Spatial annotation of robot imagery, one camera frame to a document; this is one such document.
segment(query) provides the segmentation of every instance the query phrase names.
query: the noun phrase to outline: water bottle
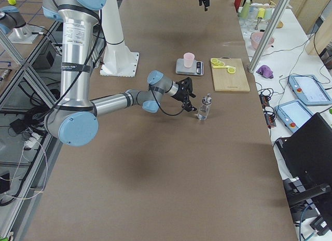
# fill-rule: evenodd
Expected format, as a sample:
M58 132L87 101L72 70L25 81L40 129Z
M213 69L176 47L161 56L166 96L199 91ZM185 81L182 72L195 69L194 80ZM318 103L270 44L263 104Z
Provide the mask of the water bottle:
M203 97L202 99L202 105L198 109L198 114L197 114L199 120L205 120L208 117L207 115L209 114L211 101L212 101L210 95L211 94L209 93L206 97Z

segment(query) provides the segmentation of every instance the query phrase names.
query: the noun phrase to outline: purple object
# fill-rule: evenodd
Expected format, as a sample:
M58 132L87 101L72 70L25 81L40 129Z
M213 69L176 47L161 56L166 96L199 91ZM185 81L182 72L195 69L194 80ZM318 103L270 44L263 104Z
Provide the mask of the purple object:
M262 65L256 72L265 78L273 78L273 71L267 65Z

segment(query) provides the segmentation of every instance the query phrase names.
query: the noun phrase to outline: wooden cutting board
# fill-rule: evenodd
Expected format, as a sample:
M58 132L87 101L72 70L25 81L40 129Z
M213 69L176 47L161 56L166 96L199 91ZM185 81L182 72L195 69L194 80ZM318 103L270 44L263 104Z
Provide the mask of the wooden cutting board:
M238 58L218 58L225 65L236 67L234 74L229 74L226 68L213 68L212 77L215 91L250 91L242 60Z

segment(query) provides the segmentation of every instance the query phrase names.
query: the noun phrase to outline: yellow ball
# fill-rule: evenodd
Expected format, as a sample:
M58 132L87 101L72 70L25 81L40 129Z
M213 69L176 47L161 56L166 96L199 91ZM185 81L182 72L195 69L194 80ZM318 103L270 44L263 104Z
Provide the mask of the yellow ball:
M16 0L8 0L8 3L12 6L16 5Z

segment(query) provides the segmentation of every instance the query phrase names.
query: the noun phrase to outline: black monitor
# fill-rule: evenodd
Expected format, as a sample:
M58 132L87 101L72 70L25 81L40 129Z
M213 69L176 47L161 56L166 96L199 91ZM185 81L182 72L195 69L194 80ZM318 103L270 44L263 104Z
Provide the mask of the black monitor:
M292 176L298 177L307 190L323 183L332 186L332 128L319 113L287 138L282 155ZM312 200L332 230L332 193Z

